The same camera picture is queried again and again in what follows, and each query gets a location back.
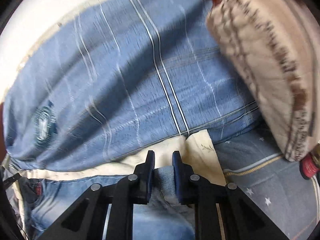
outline logo patch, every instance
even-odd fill
[[[52,102],[49,101],[48,106],[44,106],[36,111],[35,124],[37,145],[46,145],[50,141],[52,134],[57,133]]]

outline blue plaid fabric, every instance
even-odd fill
[[[15,164],[79,171],[179,134],[218,143],[248,129],[260,112],[204,25],[211,6],[108,0],[61,26],[4,103]]]

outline white star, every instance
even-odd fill
[[[265,198],[266,199],[266,204],[267,204],[267,206],[269,206],[270,204],[271,204],[271,201],[270,201],[270,198]]]
[[[252,194],[254,194],[250,188],[247,188],[247,191],[246,191],[246,192],[247,192],[248,194],[250,194],[250,196],[251,196]]]

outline silver rivet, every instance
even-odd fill
[[[197,174],[193,174],[190,176],[190,179],[193,180],[193,181],[198,181],[200,179],[200,176],[197,175]]]
[[[136,174],[130,174],[129,176],[128,176],[128,180],[130,180],[130,181],[134,181],[134,180],[136,180],[138,178],[138,176],[136,175]]]
[[[228,183],[228,189],[235,190],[236,188],[237,188],[237,184],[236,183],[233,183],[233,182]]]
[[[92,191],[96,191],[96,190],[100,189],[100,187],[101,187],[100,184],[95,183],[95,184],[92,184],[92,185],[91,185],[90,189],[91,189]]]

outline red tag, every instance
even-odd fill
[[[39,183],[38,186],[36,186],[36,194],[37,196],[41,195],[41,184]]]
[[[308,154],[302,161],[302,172],[308,178],[313,177],[320,169],[318,169],[313,161],[310,154]]]

